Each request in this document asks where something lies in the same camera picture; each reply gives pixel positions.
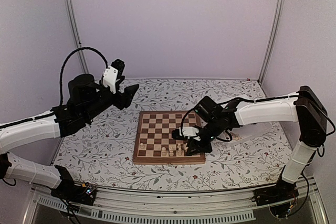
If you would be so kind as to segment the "white chess bishop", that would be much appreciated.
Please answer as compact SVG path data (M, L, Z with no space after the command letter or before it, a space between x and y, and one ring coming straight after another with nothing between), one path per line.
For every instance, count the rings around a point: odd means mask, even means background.
M177 156L182 156L183 155L183 150L181 148L178 148L176 151Z

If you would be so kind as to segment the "wooden chess board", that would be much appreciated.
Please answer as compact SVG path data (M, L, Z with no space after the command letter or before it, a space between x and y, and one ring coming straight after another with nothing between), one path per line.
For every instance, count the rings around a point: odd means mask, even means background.
M172 138L172 131L180 127L200 126L201 120L194 112L183 120L186 111L141 111L134 145L133 163L136 165L195 165L205 163L205 154L187 156L184 145L187 141ZM177 156L177 145L181 144L183 155ZM174 156L169 156L169 146L174 147ZM165 147L167 155L161 156Z

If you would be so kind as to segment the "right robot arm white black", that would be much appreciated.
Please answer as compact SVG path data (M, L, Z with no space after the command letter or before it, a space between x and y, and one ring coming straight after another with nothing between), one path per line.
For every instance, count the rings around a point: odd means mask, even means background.
M191 110L206 124L203 127L180 125L177 130L178 135L188 141L188 155L212 152L212 141L234 128L268 122L297 124L299 139L281 172L279 184L271 190L271 196L276 201L282 201L291 194L291 185L297 182L312 162L317 149L330 135L327 125L335 126L309 86L301 86L299 91L279 97L254 100L234 97L216 102L205 96Z

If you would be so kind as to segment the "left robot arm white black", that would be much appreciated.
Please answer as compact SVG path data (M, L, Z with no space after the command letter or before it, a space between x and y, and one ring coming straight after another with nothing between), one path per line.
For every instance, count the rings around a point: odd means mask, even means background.
M1 125L1 178L20 179L57 189L67 200L78 195L72 176L61 166L45 166L22 159L10 151L22 145L63 138L77 133L114 105L122 110L131 105L139 85L119 91L121 77L102 77L100 83L91 74L81 74L68 83L70 98L38 116Z

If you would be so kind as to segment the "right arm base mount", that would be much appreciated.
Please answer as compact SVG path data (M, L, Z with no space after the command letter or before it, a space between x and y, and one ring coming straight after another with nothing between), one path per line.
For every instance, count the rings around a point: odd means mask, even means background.
M286 218L291 214L298 202L298 190L296 183L290 184L279 179L274 186L255 189L251 198L257 206L274 204L285 201L285 203L270 207L271 214L276 218Z

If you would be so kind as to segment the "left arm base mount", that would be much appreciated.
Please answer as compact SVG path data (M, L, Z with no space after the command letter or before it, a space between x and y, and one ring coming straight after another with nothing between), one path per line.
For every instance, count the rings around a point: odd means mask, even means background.
M77 185L73 181L62 180L57 188L51 189L54 197L88 206L93 206L96 194L96 185L88 182Z

